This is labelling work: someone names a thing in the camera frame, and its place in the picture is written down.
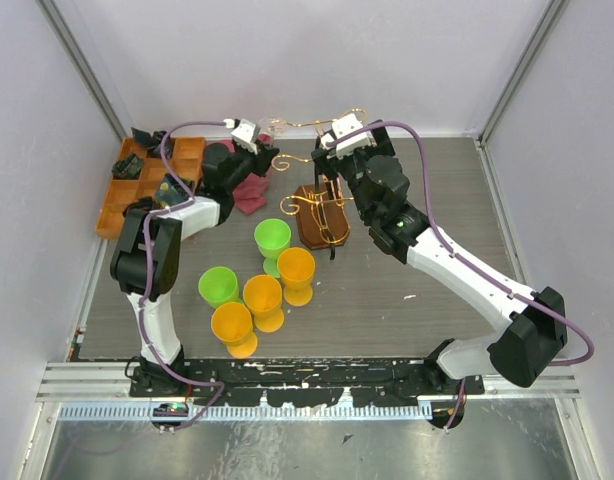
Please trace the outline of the gold wire glass rack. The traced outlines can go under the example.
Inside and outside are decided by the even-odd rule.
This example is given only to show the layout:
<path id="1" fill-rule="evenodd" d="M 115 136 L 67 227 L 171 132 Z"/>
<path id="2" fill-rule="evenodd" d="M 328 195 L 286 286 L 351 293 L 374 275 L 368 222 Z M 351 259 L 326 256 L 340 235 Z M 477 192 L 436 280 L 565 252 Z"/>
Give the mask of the gold wire glass rack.
<path id="1" fill-rule="evenodd" d="M 352 108 L 327 120 L 289 122 L 288 128 L 312 128 L 316 138 L 331 128 L 332 122 L 354 113 L 364 125 L 368 113 L 362 108 Z M 336 249 L 345 245 L 351 227 L 346 214 L 346 198 L 339 179 L 329 180 L 319 175 L 313 166 L 313 182 L 298 187 L 296 192 L 281 201 L 281 211 L 296 218 L 301 242 L 308 249 L 327 250 L 331 260 L 336 258 Z"/>

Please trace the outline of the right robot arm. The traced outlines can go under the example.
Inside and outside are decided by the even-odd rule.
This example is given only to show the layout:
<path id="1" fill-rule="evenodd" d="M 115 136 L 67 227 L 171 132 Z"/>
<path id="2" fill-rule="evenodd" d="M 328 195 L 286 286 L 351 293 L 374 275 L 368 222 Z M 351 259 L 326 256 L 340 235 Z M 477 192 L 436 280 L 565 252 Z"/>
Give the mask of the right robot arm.
<path id="1" fill-rule="evenodd" d="M 566 327 L 557 320 L 563 297 L 495 270 L 451 240 L 429 209 L 412 205 L 410 181 L 386 127 L 381 121 L 363 125 L 348 114 L 320 135 L 312 159 L 327 176 L 345 180 L 383 253 L 436 279 L 491 325 L 488 336 L 448 339 L 426 357 L 427 385 L 446 394 L 466 377 L 499 374 L 530 387 L 567 343 Z"/>

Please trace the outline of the clear wine glass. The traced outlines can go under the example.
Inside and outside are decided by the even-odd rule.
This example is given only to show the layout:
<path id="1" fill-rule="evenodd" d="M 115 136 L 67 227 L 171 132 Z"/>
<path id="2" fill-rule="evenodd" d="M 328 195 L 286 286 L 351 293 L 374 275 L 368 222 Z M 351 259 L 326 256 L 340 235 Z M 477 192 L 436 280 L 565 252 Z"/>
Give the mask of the clear wine glass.
<path id="1" fill-rule="evenodd" d="M 288 123 L 278 117 L 265 117 L 259 121 L 259 126 L 259 141 L 265 146 L 272 146 L 274 141 L 286 132 Z"/>

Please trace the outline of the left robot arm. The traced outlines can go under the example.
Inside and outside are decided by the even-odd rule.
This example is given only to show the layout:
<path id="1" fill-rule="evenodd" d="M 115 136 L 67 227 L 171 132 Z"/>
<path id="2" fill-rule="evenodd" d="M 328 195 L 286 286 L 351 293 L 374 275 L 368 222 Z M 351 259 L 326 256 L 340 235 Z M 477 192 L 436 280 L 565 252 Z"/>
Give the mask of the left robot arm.
<path id="1" fill-rule="evenodd" d="M 234 192 L 249 175 L 266 176 L 280 150 L 261 141 L 254 146 L 254 152 L 236 144 L 207 146 L 202 178 L 190 199 L 160 210 L 133 209 L 126 214 L 110 274 L 134 310 L 141 351 L 131 380 L 145 389 L 175 396 L 191 383 L 171 307 L 181 244 L 226 221 L 235 206 Z"/>

